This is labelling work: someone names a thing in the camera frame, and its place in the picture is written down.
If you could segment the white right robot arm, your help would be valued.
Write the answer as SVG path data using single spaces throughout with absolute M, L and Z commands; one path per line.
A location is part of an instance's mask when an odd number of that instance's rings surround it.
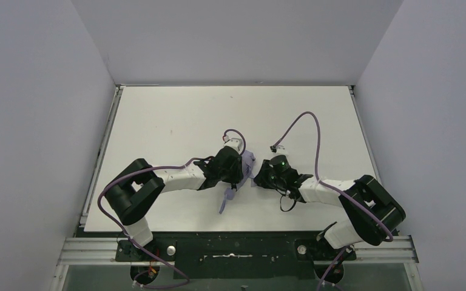
M 332 249 L 365 242 L 378 246 L 389 240 L 406 218 L 402 206 L 371 175 L 354 180 L 318 180 L 292 168 L 285 155 L 264 160 L 255 185 L 280 192 L 302 203 L 342 208 L 347 219 L 330 224 L 319 236 Z

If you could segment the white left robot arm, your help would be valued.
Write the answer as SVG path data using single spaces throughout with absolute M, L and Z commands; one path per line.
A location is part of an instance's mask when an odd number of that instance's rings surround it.
M 220 182 L 237 186 L 244 178 L 243 157 L 230 146 L 214 156 L 192 158 L 182 166 L 152 166 L 134 160 L 98 197 L 98 208 L 114 221 L 137 247 L 154 239 L 146 214 L 157 198 L 178 190 L 206 190 Z

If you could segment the purple folding umbrella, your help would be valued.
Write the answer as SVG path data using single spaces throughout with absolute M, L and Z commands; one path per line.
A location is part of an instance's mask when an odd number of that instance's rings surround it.
M 243 177 L 242 177 L 241 181 L 239 183 L 237 183 L 235 186 L 230 186 L 230 187 L 226 188 L 226 190 L 224 192 L 224 197 L 223 197 L 222 204 L 221 204 L 221 206 L 219 208 L 219 211 L 218 211 L 219 214 L 223 213 L 227 202 L 234 199 L 236 192 L 245 184 L 245 182 L 248 179 L 253 179 L 254 178 L 254 176 L 252 174 L 252 170 L 253 170 L 255 160 L 256 160 L 255 155 L 252 152 L 250 152 L 249 150 L 246 150 L 241 155 L 241 157 L 242 157 L 241 172 L 243 174 Z

